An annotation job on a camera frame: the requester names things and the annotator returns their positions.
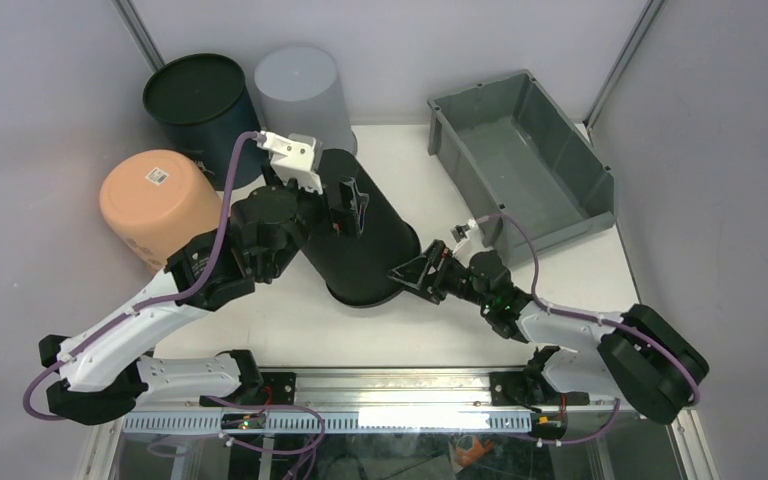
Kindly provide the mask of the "grey plastic bucket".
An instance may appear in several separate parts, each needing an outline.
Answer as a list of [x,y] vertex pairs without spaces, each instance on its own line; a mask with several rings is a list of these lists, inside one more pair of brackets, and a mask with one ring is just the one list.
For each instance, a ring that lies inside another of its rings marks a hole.
[[267,130],[310,136],[325,149],[357,152],[340,73],[330,54],[313,46],[274,50],[256,66],[254,83]]

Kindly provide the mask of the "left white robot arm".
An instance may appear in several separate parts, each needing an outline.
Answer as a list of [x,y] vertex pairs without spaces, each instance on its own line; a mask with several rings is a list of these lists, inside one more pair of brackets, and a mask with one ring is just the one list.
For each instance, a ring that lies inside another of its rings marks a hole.
[[277,279],[315,235],[358,238],[368,202],[352,177],[313,190],[272,178],[241,200],[224,198],[218,227],[174,253],[126,304],[82,334],[40,341],[44,418],[99,425],[151,400],[189,396],[205,406],[254,403],[263,379],[252,352],[164,360],[153,347]]

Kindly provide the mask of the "black cylindrical bin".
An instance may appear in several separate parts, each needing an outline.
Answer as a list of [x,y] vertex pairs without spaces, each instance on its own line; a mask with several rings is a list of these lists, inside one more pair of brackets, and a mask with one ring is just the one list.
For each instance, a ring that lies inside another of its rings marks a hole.
[[366,308],[389,301],[403,289],[401,284],[388,278],[389,271],[420,253],[416,232],[402,220],[350,152],[325,150],[318,174],[325,188],[344,177],[355,179],[359,191],[369,196],[369,204],[359,237],[312,235],[302,248],[303,255],[339,302]]

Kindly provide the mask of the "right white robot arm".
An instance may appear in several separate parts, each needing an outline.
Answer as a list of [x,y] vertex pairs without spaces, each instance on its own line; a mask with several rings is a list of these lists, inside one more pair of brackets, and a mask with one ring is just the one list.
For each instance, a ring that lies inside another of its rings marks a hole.
[[500,337],[538,345],[524,369],[525,394],[538,405],[570,392],[610,396],[669,424],[698,403],[710,372],[705,357],[653,308],[594,312],[553,304],[516,286],[494,251],[462,263],[436,240],[388,276],[434,304],[449,296],[475,304]]

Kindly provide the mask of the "orange plastic bucket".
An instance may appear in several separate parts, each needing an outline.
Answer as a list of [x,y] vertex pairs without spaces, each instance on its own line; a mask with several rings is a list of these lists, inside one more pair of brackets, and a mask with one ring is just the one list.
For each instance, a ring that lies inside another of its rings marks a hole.
[[193,237],[217,227],[221,199],[196,163],[155,149],[108,174],[99,206],[109,227],[155,273]]

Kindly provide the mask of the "dark blue cylindrical container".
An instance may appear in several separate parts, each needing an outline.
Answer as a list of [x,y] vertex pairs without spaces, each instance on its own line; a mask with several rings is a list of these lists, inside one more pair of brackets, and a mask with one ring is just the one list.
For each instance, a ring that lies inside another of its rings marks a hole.
[[192,54],[164,65],[146,83],[142,102],[173,149],[217,191],[224,189],[239,135],[263,129],[242,67],[220,54]]

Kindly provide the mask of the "grey storage crate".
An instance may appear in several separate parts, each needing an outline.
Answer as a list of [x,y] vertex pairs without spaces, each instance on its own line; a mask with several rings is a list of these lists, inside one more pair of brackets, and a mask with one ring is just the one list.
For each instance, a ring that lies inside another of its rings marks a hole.
[[614,226],[615,181],[536,77],[521,70],[429,98],[438,158],[486,246],[509,266]]

